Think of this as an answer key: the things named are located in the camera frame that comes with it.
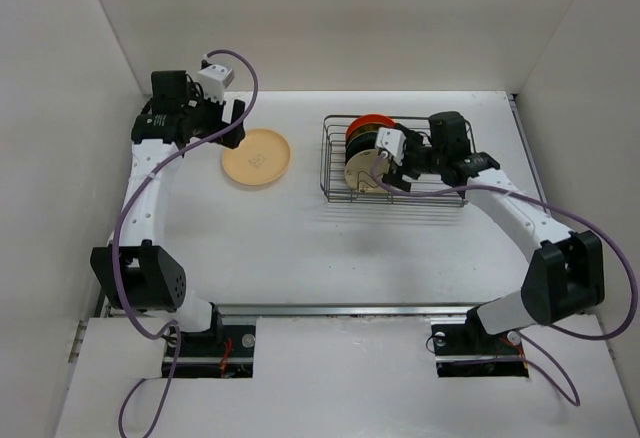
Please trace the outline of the large beige plate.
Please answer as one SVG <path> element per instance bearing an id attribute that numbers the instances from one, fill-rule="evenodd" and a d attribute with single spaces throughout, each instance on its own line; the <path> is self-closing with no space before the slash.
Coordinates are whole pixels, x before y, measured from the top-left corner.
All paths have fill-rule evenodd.
<path id="1" fill-rule="evenodd" d="M 258 128 L 248 130 L 237 148 L 225 150 L 221 164 L 234 182 L 244 186 L 265 186 L 284 175 L 291 157 L 289 142 L 281 134 Z"/>

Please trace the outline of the cream plate with characters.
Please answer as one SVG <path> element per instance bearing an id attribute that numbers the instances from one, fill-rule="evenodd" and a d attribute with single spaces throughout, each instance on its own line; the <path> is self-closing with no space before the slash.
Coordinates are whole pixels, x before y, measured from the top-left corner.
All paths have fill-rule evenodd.
<path id="1" fill-rule="evenodd" d="M 385 194 L 372 178 L 371 169 L 375 165 L 378 153 L 375 150 L 364 150 L 351 157 L 344 169 L 347 185 L 355 192 L 364 194 Z"/>

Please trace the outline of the orange plate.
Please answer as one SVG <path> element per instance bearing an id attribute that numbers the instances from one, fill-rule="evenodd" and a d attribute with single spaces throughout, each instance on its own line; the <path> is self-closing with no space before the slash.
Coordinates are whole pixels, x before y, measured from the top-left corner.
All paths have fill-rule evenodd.
<path id="1" fill-rule="evenodd" d="M 350 139 L 368 131 L 377 131 L 380 127 L 393 128 L 395 121 L 382 114 L 366 114 L 355 119 L 347 128 L 345 139 Z"/>

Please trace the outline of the teal patterned plate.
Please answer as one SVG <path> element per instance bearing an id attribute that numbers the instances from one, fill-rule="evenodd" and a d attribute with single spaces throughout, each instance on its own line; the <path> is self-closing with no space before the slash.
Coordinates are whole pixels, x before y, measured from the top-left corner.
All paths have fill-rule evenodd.
<path id="1" fill-rule="evenodd" d="M 362 151 L 372 150 L 375 148 L 377 134 L 362 134 L 352 138 L 346 145 L 346 154 L 350 157 Z"/>

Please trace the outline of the yellow patterned plate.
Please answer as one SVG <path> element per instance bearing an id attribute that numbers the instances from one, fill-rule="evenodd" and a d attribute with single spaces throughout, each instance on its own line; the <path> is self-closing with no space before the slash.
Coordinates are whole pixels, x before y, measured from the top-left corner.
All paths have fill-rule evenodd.
<path id="1" fill-rule="evenodd" d="M 352 142 L 366 142 L 367 140 L 375 141 L 378 131 L 380 127 L 371 125 L 366 125 L 354 129 L 349 136 L 346 138 L 346 144 L 350 145 Z"/>

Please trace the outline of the black plate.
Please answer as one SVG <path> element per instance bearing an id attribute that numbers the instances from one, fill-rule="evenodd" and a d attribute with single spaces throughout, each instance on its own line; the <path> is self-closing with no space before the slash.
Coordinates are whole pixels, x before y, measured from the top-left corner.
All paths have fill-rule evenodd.
<path id="1" fill-rule="evenodd" d="M 375 146 L 371 143 L 351 143 L 345 149 L 345 163 L 348 163 L 354 156 L 358 155 L 359 153 L 371 151 L 375 151 Z"/>

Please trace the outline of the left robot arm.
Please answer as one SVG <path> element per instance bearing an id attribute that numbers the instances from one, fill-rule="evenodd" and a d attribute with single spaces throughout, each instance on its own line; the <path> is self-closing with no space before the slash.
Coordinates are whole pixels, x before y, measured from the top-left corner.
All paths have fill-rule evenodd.
<path id="1" fill-rule="evenodd" d="M 217 143 L 235 149 L 245 137 L 239 119 L 245 111 L 234 100 L 229 130 L 223 120 L 224 93 L 234 78 L 232 68 L 206 64 L 195 78 L 183 70 L 155 71 L 152 96 L 136 117 L 132 162 L 119 239 L 120 270 L 113 270 L 112 247 L 96 247 L 91 268 L 110 305 L 121 308 L 123 290 L 130 307 L 176 321 L 189 342 L 205 355 L 223 345 L 214 304 L 188 290 L 184 268 L 164 249 L 170 191 L 182 150 L 194 139 L 215 135 Z"/>

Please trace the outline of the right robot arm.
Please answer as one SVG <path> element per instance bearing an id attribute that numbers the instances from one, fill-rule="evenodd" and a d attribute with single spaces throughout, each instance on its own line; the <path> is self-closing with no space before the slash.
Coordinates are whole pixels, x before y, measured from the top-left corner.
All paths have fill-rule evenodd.
<path id="1" fill-rule="evenodd" d="M 497 160 L 474 151 L 460 113 L 440 112 L 428 123 L 428 135 L 401 124 L 378 131 L 375 147 L 389 168 L 375 178 L 384 188 L 408 195 L 411 180 L 439 176 L 447 192 L 490 217 L 528 263 L 519 290 L 468 311 L 466 345 L 484 352 L 500 335 L 549 326 L 600 304 L 605 297 L 600 238 L 572 230 L 550 215 L 549 206 L 522 194 Z"/>

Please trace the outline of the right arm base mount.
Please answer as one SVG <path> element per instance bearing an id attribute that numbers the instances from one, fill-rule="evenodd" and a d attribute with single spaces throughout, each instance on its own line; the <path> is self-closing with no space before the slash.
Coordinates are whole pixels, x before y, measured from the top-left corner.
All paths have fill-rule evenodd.
<path id="1" fill-rule="evenodd" d="M 506 334 L 475 340 L 464 323 L 432 322 L 425 346 L 435 356 L 439 378 L 529 377 L 521 344 Z"/>

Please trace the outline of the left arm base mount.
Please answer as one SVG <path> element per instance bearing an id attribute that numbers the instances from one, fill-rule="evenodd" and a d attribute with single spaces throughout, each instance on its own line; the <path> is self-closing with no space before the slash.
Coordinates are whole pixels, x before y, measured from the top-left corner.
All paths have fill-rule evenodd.
<path id="1" fill-rule="evenodd" d="M 257 338 L 256 321 L 231 317 L 222 318 L 221 323 L 217 330 L 182 333 L 180 350 L 176 348 L 176 331 L 171 328 L 164 335 L 161 376 L 169 376 L 174 356 L 177 356 L 175 378 L 252 378 Z"/>

